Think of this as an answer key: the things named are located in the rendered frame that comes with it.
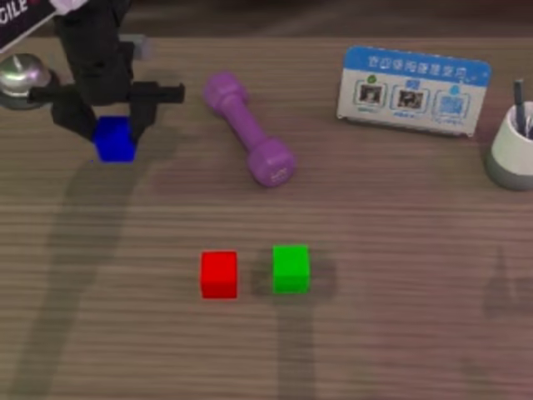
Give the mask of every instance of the green cube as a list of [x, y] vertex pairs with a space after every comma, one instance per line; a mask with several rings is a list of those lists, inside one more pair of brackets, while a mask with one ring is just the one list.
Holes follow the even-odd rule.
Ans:
[[308, 293], [311, 286], [308, 247], [303, 245], [274, 246], [272, 252], [274, 294]]

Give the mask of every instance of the pen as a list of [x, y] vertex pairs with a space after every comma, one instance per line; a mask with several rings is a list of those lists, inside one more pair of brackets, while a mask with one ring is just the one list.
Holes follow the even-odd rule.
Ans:
[[516, 130], [522, 136], [527, 137], [526, 131], [526, 109], [524, 107], [524, 80], [518, 79], [513, 86], [515, 94], [515, 108], [516, 108]]

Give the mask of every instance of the red cube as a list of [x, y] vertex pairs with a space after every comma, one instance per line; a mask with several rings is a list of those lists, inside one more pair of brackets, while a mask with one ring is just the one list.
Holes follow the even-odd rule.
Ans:
[[203, 298], [237, 298], [237, 252], [203, 252], [200, 288]]

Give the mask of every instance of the wooden table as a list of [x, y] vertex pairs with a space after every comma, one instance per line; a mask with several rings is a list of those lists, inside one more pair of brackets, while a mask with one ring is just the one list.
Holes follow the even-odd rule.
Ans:
[[[338, 122], [355, 43], [490, 62], [476, 140]], [[54, 41], [16, 50], [66, 71]], [[532, 55], [515, 39], [160, 40], [138, 77], [182, 80], [187, 103], [124, 166], [46, 110], [0, 110], [2, 398], [531, 399], [533, 193], [495, 187], [481, 153]], [[225, 69], [298, 156], [285, 187], [258, 187], [202, 104]], [[269, 249], [298, 242], [313, 294], [269, 297]], [[199, 298], [209, 248], [239, 252], [238, 301]]]

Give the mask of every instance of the blue and white sign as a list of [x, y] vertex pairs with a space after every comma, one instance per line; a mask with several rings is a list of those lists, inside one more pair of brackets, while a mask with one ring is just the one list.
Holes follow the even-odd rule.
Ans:
[[473, 136], [491, 75], [487, 62], [351, 47], [337, 116]]

